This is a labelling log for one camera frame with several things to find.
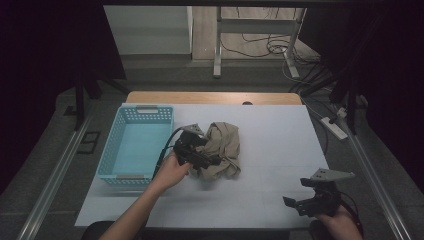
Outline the person's dark clothing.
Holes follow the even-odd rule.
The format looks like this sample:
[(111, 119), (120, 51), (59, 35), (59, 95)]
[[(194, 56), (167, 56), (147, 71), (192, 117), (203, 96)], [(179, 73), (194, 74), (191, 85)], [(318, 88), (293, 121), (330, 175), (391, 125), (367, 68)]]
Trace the person's dark clothing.
[[(98, 221), (95, 223), (92, 223), (90, 226), (88, 226), (83, 236), (81, 237), (81, 240), (99, 240), (100, 237), (114, 224), (114, 221)], [(145, 229), (147, 222), (144, 222), (138, 232), (133, 236), (132, 240), (142, 240), (142, 233)]]

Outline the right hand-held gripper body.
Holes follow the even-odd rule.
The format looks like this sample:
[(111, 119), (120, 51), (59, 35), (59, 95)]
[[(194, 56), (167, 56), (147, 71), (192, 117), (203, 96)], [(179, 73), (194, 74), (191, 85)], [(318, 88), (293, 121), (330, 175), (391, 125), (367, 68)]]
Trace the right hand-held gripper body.
[(319, 168), (310, 178), (300, 179), (301, 185), (311, 187), (315, 195), (310, 199), (299, 201), (298, 204), (308, 206), (313, 216), (317, 214), (333, 216), (341, 205), (341, 193), (337, 189), (336, 181), (354, 177), (353, 172)]

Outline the black rectangular floor frame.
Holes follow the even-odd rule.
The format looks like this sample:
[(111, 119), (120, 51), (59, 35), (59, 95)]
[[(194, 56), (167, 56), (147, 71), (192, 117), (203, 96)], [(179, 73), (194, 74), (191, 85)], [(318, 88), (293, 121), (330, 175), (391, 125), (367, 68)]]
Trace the black rectangular floor frame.
[(77, 148), (78, 154), (93, 154), (100, 137), (99, 131), (88, 131), (83, 135), (82, 140)]

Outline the white cabinet panel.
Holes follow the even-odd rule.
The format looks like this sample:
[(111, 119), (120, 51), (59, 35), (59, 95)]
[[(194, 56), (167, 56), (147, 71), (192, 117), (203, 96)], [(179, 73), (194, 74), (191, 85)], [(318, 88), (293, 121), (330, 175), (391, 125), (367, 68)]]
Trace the white cabinet panel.
[(104, 6), (121, 55), (190, 55), (191, 6)]

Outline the light blue plastic basket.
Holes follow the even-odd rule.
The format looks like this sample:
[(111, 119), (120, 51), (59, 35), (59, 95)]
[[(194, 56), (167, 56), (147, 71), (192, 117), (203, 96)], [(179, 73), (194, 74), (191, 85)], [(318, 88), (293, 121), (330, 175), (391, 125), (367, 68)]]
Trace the light blue plastic basket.
[(121, 105), (107, 137), (96, 176), (110, 185), (147, 186), (173, 129), (172, 106)]

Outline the person's left hand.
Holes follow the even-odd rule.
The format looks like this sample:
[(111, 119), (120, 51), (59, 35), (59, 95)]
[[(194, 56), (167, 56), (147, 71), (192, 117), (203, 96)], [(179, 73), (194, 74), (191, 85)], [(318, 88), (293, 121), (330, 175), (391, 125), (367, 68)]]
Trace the person's left hand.
[(189, 173), (191, 167), (190, 163), (180, 165), (177, 155), (171, 152), (162, 162), (149, 188), (155, 193), (162, 194), (178, 184)]

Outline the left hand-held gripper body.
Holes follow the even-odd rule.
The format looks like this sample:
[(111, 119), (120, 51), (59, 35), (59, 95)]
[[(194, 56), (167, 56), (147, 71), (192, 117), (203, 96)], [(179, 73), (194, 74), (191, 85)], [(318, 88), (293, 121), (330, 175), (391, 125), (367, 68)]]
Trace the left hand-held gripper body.
[(178, 157), (180, 165), (190, 163), (205, 162), (204, 154), (200, 153), (197, 148), (205, 146), (207, 140), (204, 138), (204, 133), (198, 124), (191, 124), (180, 128), (182, 133), (176, 140), (173, 151)]

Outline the white table cover sheet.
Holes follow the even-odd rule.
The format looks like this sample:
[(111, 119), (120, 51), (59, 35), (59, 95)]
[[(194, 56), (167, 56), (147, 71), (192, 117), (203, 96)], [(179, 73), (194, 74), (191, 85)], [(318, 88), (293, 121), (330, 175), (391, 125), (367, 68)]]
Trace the white table cover sheet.
[(285, 206), (284, 197), (305, 199), (313, 190), (303, 177), (327, 165), (303, 105), (177, 104), (175, 126), (213, 122), (238, 126), (241, 173), (204, 182), (192, 176), (167, 190), (148, 225), (163, 229), (302, 229), (307, 217)]

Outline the white power strip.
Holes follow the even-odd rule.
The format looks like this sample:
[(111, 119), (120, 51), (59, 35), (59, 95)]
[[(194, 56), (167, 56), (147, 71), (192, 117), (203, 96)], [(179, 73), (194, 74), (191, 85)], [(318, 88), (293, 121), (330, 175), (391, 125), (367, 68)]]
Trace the white power strip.
[(324, 117), (321, 119), (321, 122), (338, 140), (345, 140), (348, 138), (348, 135), (335, 123), (334, 119)]

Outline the aluminium floor rail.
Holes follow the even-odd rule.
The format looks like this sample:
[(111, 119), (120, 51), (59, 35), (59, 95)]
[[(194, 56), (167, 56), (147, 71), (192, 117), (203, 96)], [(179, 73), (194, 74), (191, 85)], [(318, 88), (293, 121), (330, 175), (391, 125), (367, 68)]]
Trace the aluminium floor rail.
[(89, 107), (86, 118), (82, 121), (80, 128), (74, 130), (67, 145), (57, 161), (50, 177), (35, 202), (26, 222), (23, 224), (16, 240), (34, 240), (48, 210), (61, 186), (68, 168), (76, 154), (78, 146), (94, 116), (93, 107)]
[(350, 130), (345, 120), (339, 120), (340, 128), (347, 134), (351, 148), (361, 166), (364, 177), (368, 181), (377, 202), (383, 210), (385, 218), (397, 240), (413, 240), (404, 219), (400, 215), (394, 201), (390, 197), (376, 170), (374, 169), (369, 155), (361, 144), (359, 138)]

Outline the beige cloth garment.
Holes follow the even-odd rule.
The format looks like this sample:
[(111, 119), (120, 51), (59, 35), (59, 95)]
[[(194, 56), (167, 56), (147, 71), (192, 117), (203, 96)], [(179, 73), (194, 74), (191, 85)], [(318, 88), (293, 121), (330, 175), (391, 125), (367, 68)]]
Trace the beige cloth garment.
[(206, 145), (198, 147), (198, 150), (208, 157), (219, 159), (220, 163), (207, 169), (191, 167), (189, 173), (204, 181), (215, 181), (221, 176), (237, 177), (241, 173), (239, 128), (226, 122), (213, 122), (205, 138)]

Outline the black tripod stand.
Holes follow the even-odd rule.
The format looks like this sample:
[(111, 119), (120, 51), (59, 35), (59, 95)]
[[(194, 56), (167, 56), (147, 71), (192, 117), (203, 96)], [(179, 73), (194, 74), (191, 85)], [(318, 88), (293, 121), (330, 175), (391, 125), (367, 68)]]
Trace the black tripod stand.
[(90, 99), (100, 99), (102, 96), (102, 90), (99, 85), (99, 81), (102, 81), (109, 86), (120, 91), (124, 95), (128, 95), (130, 90), (118, 83), (115, 78), (107, 76), (100, 70), (91, 69), (85, 70), (83, 67), (79, 67), (76, 70), (74, 77), (75, 85), (75, 109), (67, 109), (65, 115), (75, 115), (76, 123), (74, 130), (78, 131), (85, 120), (85, 97), (84, 93), (88, 94)]
[(329, 100), (331, 103), (340, 103), (346, 98), (346, 123), (350, 132), (356, 135), (355, 115), (359, 93), (358, 76), (352, 69), (344, 67), (334, 76), (334, 80), (336, 81), (336, 85), (329, 95)]

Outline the white metal desk frame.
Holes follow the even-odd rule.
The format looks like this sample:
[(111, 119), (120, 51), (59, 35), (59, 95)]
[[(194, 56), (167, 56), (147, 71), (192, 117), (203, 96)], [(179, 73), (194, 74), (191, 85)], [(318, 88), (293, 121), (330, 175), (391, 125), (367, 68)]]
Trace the white metal desk frame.
[(299, 78), (294, 61), (294, 47), (303, 23), (305, 8), (297, 8), (293, 20), (223, 18), (221, 8), (216, 8), (216, 46), (214, 54), (213, 76), (221, 77), (221, 35), (225, 34), (282, 34), (290, 37), (283, 53), (286, 66), (293, 78)]

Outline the person's right hand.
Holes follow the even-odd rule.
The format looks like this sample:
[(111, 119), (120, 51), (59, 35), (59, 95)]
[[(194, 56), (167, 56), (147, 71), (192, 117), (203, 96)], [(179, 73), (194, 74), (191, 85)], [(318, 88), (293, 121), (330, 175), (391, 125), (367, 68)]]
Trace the person's right hand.
[(335, 240), (363, 240), (352, 215), (343, 206), (337, 209), (334, 216), (317, 214), (316, 218), (324, 224)]

